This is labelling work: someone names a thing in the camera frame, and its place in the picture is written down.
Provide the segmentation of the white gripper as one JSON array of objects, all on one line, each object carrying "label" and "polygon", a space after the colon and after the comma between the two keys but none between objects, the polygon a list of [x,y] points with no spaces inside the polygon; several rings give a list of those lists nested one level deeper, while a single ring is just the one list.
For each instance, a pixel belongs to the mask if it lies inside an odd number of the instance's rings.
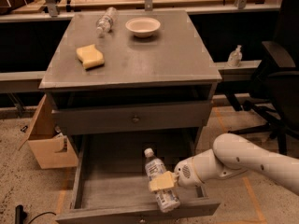
[{"label": "white gripper", "polygon": [[177,185],[183,188],[196,188],[204,184],[197,171],[197,165],[200,161],[195,157],[190,157],[180,161],[174,173],[167,171],[149,182],[149,191],[155,192],[165,189],[173,189]]}]

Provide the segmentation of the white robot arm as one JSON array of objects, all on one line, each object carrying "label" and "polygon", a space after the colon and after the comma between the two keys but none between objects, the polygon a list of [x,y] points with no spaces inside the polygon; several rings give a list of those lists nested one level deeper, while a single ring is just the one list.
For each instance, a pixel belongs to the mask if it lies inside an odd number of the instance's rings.
[{"label": "white robot arm", "polygon": [[218,136],[212,149],[180,161],[149,182],[151,192],[174,187],[195,188],[209,179],[227,179],[252,170],[299,195],[299,160],[270,152],[232,133]]}]

